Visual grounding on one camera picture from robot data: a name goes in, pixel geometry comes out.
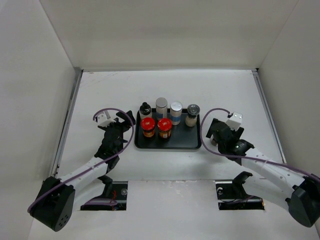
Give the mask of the red-white label lid jar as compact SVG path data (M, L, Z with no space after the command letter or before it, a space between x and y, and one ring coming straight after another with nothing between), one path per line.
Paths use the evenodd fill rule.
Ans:
M213 146L215 146L215 147L218 145L218 143L215 141L214 138L212 138L212 139L210 140L210 143L211 143Z

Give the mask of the red-lid chili sauce jar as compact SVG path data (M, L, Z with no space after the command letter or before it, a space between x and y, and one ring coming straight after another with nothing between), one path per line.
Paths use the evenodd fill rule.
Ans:
M155 135L156 122L152 117L145 117L140 122L143 136L147 139L151 139Z
M168 140L172 135L172 122L169 118L161 118L157 122L158 136L161 140Z

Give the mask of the black-cap clear bottle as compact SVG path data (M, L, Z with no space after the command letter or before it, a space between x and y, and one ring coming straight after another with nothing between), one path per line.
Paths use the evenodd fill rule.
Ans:
M147 102L143 102L139 107L140 119L152 118L152 108Z

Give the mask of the silver-cap seasoning bottle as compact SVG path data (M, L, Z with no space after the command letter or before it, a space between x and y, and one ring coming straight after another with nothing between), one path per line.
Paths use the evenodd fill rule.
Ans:
M194 127L197 124L197 119L198 119L200 110L201 109L197 104L190 104L187 107L187 116L185 118L185 124L188 127Z

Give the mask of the silver-lid bead jar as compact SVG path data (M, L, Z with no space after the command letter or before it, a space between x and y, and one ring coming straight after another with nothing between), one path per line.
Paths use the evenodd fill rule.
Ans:
M170 105L170 120L173 126L181 122L183 105L179 101L174 101Z
M156 118L157 120L167 118L168 101L164 97L159 97L155 101Z

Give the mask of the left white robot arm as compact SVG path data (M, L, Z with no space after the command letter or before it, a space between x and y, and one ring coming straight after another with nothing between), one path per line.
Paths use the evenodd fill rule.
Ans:
M124 133L133 131L136 120L132 111L115 108L116 117L109 116L110 108L94 114L93 120L104 131L101 145L83 166L61 177L48 177L41 185L27 212L51 230L62 230L72 213L95 197L108 199L112 195L112 179L107 174L115 168L120 154L129 146Z

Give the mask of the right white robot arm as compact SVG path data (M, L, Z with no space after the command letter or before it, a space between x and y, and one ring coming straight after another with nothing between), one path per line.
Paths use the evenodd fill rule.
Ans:
M237 175L232 192L266 199L283 208L304 227L312 227L320 218L320 179L314 174L277 163L250 142L241 139L244 128L237 130L214 118L206 134L215 142L218 156L227 158L247 171Z

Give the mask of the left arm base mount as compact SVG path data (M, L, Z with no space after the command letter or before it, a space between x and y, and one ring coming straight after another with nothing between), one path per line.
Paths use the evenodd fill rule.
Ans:
M126 211L128 187L127 181L113 181L104 175L97 179L103 185L101 194L94 195L80 207L81 211Z

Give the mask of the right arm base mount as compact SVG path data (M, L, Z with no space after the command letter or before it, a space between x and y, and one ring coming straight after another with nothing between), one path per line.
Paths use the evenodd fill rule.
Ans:
M243 171L234 179L215 182L218 209L221 211L265 210L262 198L246 193L243 185L253 174Z

